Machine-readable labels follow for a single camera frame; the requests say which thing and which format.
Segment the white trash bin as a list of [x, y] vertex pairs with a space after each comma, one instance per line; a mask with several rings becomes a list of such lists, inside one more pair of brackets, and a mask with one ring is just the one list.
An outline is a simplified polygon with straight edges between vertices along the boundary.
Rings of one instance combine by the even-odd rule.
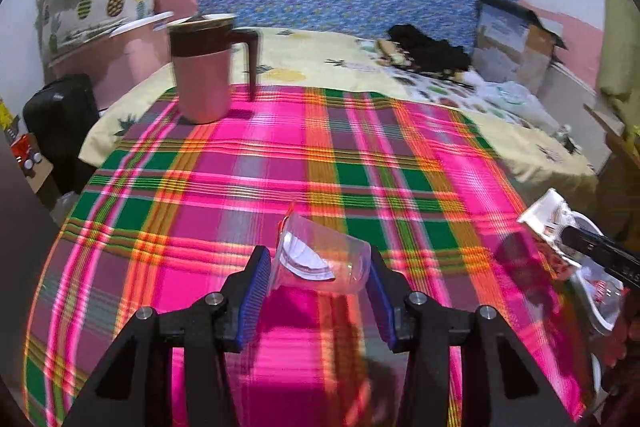
[[623, 302], [623, 283], [606, 273], [601, 265], [561, 246], [564, 260], [572, 267], [570, 283], [579, 303], [582, 329], [586, 332], [587, 346], [592, 366], [593, 390], [600, 399], [603, 395], [601, 381], [605, 366], [603, 351], [605, 340], [611, 335]]

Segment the pink storage bin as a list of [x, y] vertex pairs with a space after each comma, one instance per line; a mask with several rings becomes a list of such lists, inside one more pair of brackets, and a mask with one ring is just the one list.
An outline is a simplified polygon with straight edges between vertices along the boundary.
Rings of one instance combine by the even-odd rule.
[[163, 12], [119, 26], [54, 60], [56, 78], [85, 74], [98, 109], [107, 109], [137, 84], [170, 61], [167, 23], [174, 13]]

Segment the wooden table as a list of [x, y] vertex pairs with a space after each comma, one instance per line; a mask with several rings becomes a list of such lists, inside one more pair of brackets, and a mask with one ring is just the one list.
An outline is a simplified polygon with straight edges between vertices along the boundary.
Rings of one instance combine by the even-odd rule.
[[617, 134], [614, 129], [587, 104], [582, 106], [585, 111], [602, 127], [605, 132], [605, 144], [617, 156], [623, 158], [630, 168], [640, 168], [639, 152], [634, 143], [629, 143], [621, 134]]

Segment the fruit print pillow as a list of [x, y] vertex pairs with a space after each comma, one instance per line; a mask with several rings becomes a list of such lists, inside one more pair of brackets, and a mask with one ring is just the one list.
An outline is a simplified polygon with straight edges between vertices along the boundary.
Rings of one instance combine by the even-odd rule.
[[363, 52], [366, 52], [373, 61], [382, 67], [387, 75], [401, 84], [402, 89], [406, 91], [412, 101], [468, 110], [469, 112], [494, 116], [509, 124], [517, 124], [527, 129], [532, 127], [523, 118], [480, 98], [476, 94], [474, 87], [449, 78], [433, 78], [395, 67], [385, 60], [378, 45], [373, 40], [357, 39], [356, 43], [358, 43]]

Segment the yellow pineapple bed sheet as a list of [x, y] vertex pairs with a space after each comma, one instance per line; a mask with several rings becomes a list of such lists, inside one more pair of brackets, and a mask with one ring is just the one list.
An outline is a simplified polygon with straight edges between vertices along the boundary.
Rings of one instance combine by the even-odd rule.
[[586, 158], [539, 128], [463, 98], [440, 81], [380, 65], [370, 43], [336, 32], [262, 28], [255, 67], [231, 52], [228, 112], [195, 124], [166, 65], [114, 103], [79, 157], [88, 187], [202, 209], [335, 215], [375, 207], [520, 212], [549, 191], [590, 213], [598, 178]]

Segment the white snack wrapper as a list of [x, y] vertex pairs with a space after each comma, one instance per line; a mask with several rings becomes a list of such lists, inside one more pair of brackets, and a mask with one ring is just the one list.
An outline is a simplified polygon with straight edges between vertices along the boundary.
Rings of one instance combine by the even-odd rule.
[[582, 255], [567, 254], [561, 241], [561, 233], [574, 227], [576, 220], [570, 206], [554, 188], [549, 188], [521, 213], [518, 223], [529, 231], [557, 280], [568, 281], [582, 266], [579, 262]]

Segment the black clothes on bed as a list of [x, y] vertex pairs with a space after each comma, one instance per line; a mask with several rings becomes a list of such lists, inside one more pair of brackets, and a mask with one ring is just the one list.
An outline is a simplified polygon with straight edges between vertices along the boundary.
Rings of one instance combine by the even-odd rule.
[[394, 25], [387, 32], [421, 72], [465, 72], [471, 66], [462, 46], [433, 39], [410, 24]]

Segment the small bottle on bed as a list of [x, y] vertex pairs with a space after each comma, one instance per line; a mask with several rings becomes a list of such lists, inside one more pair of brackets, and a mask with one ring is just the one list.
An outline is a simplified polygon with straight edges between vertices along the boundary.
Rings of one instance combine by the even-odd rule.
[[577, 144], [572, 135], [572, 128], [563, 124], [553, 133], [553, 138], [558, 141], [570, 155], [582, 153], [582, 148]]

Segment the pink mug with brown lid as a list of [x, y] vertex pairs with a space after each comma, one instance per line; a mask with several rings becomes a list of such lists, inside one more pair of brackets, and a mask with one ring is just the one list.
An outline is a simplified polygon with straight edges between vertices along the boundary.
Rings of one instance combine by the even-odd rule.
[[210, 124], [224, 118], [231, 105], [232, 46], [246, 46], [247, 98], [257, 94], [260, 35], [237, 28], [233, 14], [195, 14], [167, 26], [178, 105], [193, 124]]

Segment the green curtain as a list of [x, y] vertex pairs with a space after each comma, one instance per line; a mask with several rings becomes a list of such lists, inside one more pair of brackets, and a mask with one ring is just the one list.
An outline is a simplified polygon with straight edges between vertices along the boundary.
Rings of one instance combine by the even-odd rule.
[[627, 127], [639, 126], [639, 27], [634, 0], [605, 0], [597, 88]]

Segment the white plastic bag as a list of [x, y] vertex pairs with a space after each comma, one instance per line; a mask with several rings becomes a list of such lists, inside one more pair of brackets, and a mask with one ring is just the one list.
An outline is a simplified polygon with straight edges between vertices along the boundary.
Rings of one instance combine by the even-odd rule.
[[476, 93], [486, 102], [523, 118], [544, 132], [551, 134], [561, 127], [538, 98], [517, 82], [485, 82], [476, 88]]

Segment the pink plaid tablecloth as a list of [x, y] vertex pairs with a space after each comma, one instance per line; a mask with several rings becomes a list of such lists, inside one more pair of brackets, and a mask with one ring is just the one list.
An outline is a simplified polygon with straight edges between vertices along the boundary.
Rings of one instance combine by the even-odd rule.
[[494, 306], [565, 405], [591, 397], [570, 302], [516, 185], [469, 119], [377, 93], [236, 89], [193, 126], [162, 95], [96, 170], [41, 275], [25, 345], [29, 419], [57, 426], [134, 311], [190, 306], [273, 247], [288, 210], [378, 248], [443, 305]]

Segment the cardboard box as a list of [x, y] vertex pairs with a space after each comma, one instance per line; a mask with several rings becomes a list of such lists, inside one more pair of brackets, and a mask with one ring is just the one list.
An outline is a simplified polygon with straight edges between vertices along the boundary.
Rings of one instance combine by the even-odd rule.
[[487, 82], [513, 81], [536, 94], [563, 39], [509, 0], [477, 0], [472, 65]]

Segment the clear jelly cup white lid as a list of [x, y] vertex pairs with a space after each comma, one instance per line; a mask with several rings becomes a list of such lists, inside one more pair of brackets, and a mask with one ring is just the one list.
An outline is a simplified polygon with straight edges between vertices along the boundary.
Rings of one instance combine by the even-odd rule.
[[357, 294], [370, 274], [371, 246], [301, 216], [295, 206], [279, 223], [268, 293], [280, 287]]

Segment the black suitcase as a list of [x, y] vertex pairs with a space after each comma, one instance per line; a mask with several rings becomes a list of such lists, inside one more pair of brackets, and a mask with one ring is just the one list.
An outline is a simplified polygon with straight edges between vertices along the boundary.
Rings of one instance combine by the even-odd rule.
[[74, 74], [54, 80], [29, 99], [23, 118], [53, 166], [58, 191], [79, 194], [96, 171], [79, 159], [82, 144], [99, 119], [90, 78]]

